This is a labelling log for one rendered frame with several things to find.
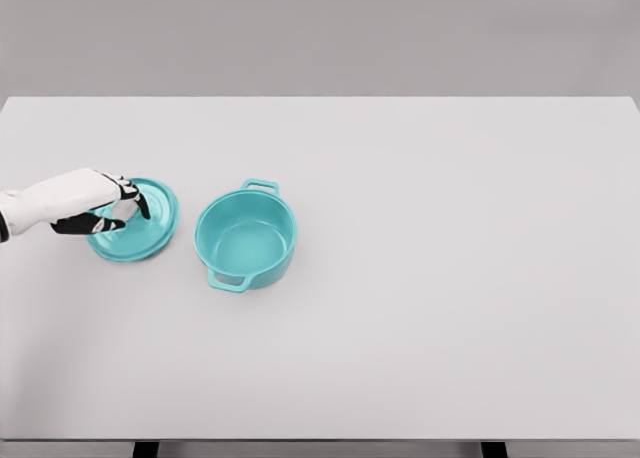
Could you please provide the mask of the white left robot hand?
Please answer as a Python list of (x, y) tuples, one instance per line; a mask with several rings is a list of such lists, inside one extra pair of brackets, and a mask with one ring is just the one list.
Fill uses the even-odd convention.
[(122, 175), (91, 168), (74, 170), (34, 186), (44, 220), (60, 235), (93, 235), (115, 231), (139, 211), (151, 218), (138, 186)]

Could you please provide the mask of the teal pot lid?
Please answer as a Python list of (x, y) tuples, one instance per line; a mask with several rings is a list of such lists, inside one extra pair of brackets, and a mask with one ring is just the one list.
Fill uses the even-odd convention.
[(102, 258), (133, 262), (159, 252), (173, 236), (179, 220), (179, 202), (164, 183), (149, 178), (132, 178), (147, 200), (151, 218), (145, 220), (139, 208), (126, 221), (126, 227), (87, 236), (89, 246)]

